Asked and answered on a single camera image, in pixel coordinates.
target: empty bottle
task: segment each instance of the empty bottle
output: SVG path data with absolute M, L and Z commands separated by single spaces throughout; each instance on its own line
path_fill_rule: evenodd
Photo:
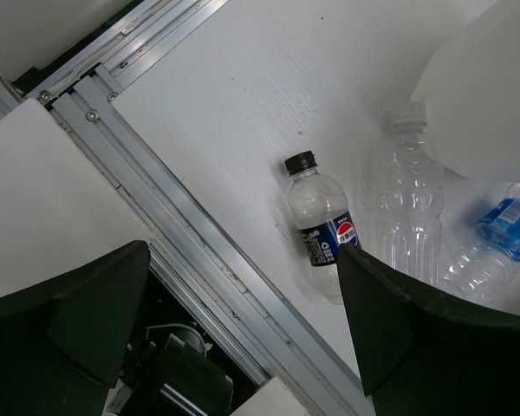
M 520 184 L 476 226 L 440 283 L 452 295 L 480 305 L 495 301 L 520 270 Z
M 376 256 L 398 271 L 435 285 L 443 166 L 425 127 L 425 104 L 408 102 L 395 118 L 393 135 L 376 153 Z
M 339 245 L 360 246 L 347 196 L 334 179 L 318 173 L 311 151 L 285 160 L 285 166 L 294 181 L 289 190 L 289 208 L 309 255 L 312 281 L 330 302 L 340 304 L 336 265 Z

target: black bottle cap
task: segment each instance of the black bottle cap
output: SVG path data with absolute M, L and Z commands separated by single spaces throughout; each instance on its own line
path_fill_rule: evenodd
M 307 152 L 298 153 L 292 158 L 285 160 L 285 167 L 287 167 L 289 176 L 307 171 L 308 169 L 312 169 L 316 166 L 318 166 L 318 164 L 315 162 L 314 154 L 310 150 Z

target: bottle label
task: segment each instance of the bottle label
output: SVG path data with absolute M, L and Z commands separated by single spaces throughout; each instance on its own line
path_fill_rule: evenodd
M 520 199 L 506 198 L 478 223 L 480 236 L 520 262 Z
M 351 243 L 361 247 L 350 212 L 317 227 L 299 230 L 314 267 L 337 263 L 339 245 Z

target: clear plastic bottle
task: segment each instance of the clear plastic bottle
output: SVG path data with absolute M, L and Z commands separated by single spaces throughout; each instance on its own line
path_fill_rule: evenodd
M 285 165 L 294 181 L 289 208 L 309 254 L 312 281 L 330 302 L 341 304 L 336 265 L 339 245 L 360 246 L 347 196 L 334 179 L 318 173 L 311 151 L 285 160 Z
M 394 134 L 376 153 L 376 256 L 422 282 L 437 284 L 443 211 L 443 166 L 424 132 L 426 106 L 408 102 Z
M 476 226 L 440 283 L 452 295 L 490 305 L 520 270 L 520 184 Z

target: bottle cap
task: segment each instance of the bottle cap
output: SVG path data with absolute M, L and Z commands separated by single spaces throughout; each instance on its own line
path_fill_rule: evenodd
M 285 167 L 287 167 L 289 176 L 307 171 L 308 169 L 312 169 L 316 166 L 318 166 L 318 164 L 315 162 L 314 154 L 310 150 L 307 152 L 298 153 L 292 158 L 285 160 Z
M 408 101 L 405 102 L 397 111 L 393 125 L 403 123 L 419 123 L 427 125 L 426 104 L 424 102 Z

